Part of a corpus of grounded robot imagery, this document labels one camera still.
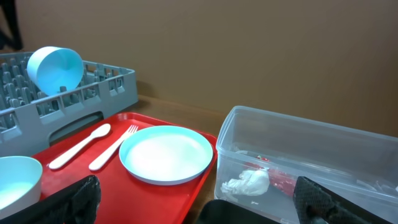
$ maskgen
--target plastic bin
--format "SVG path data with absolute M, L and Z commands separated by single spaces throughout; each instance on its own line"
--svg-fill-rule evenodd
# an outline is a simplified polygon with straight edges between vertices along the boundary
M 299 223 L 291 195 L 273 181 L 261 195 L 221 190 L 229 180 L 239 179 L 244 170 L 262 170 L 270 180 L 270 170 L 276 170 L 274 179 L 292 179 L 294 183 L 298 176 L 306 176 L 398 223 L 398 138 L 236 106 L 223 123 L 216 148 L 215 198 L 277 222 Z

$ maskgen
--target fork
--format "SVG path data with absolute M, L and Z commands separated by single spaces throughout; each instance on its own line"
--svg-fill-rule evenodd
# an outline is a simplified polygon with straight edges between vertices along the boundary
M 122 136 L 116 140 L 116 142 L 114 142 L 112 144 L 112 146 L 110 146 L 109 148 L 107 148 L 107 150 L 105 150 L 101 155 L 99 155 L 89 166 L 88 168 L 91 171 L 96 171 L 99 170 L 105 163 L 106 161 L 109 160 L 109 158 L 114 154 L 114 152 L 116 152 L 116 150 L 118 150 L 118 147 L 122 144 L 122 142 L 124 140 L 126 140 L 128 137 L 130 137 L 132 134 L 136 133 L 138 130 L 138 126 L 136 125 L 131 125 L 127 131 L 125 133 L 122 134 Z

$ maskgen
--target crumpled tissue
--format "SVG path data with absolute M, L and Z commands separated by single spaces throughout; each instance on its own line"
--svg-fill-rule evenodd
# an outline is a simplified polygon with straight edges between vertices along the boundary
M 224 194 L 258 196 L 268 190 L 269 177 L 267 169 L 244 170 L 239 179 L 231 179 L 221 186 Z

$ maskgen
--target red object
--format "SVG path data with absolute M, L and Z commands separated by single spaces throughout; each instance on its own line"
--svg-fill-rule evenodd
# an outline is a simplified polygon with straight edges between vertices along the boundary
M 257 156 L 258 159 L 262 161 L 269 162 L 269 159 L 261 156 Z M 255 168 L 255 169 L 263 169 L 262 166 L 246 163 L 247 166 Z M 286 174 L 285 172 L 276 170 L 276 169 L 268 169 L 269 183 L 279 189 L 281 192 L 285 193 L 288 196 L 293 197 L 294 187 L 296 186 L 296 180 L 291 175 Z
M 106 137 L 89 143 L 63 168 L 49 169 L 49 163 L 53 159 L 105 123 L 109 123 L 112 127 Z M 137 113 L 120 113 L 36 154 L 34 158 L 42 163 L 44 169 L 42 199 L 94 174 L 99 178 L 101 185 L 101 203 L 95 223 L 181 223 L 217 160 L 215 147 L 217 138 L 199 132 L 213 146 L 213 158 L 208 168 L 200 176 L 184 184 L 158 186 L 141 182 L 123 167 L 118 153 L 115 153 L 102 169 L 91 172 L 88 165 L 110 147 L 132 124 L 138 125 L 139 130 L 151 126 L 174 125 Z

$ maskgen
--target bowl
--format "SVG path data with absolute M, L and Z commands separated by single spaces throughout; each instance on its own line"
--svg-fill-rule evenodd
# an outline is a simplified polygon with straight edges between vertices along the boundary
M 31 157 L 0 157 L 0 219 L 39 201 L 42 173 L 41 163 Z

